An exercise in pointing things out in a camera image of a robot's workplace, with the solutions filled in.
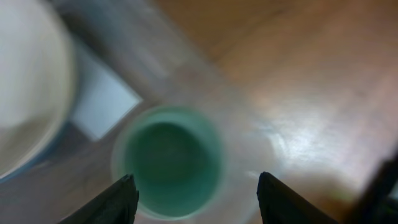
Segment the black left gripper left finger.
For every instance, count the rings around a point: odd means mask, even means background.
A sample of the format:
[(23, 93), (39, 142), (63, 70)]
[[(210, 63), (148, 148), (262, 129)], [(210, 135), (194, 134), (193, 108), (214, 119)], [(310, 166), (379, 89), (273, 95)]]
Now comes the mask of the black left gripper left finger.
[(60, 224), (133, 224), (138, 201), (134, 176), (125, 175)]

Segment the beige bowl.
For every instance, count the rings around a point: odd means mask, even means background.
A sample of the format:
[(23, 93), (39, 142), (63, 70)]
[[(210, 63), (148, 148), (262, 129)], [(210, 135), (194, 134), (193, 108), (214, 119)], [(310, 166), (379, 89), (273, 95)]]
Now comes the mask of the beige bowl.
[(1, 1), (1, 180), (41, 156), (76, 95), (74, 49), (47, 1)]

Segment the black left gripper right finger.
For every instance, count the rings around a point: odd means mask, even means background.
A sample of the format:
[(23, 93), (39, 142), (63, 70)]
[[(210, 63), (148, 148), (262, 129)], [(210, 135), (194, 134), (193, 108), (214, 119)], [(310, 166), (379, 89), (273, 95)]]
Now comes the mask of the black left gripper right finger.
[(268, 172), (259, 176), (257, 199), (263, 224), (336, 223)]

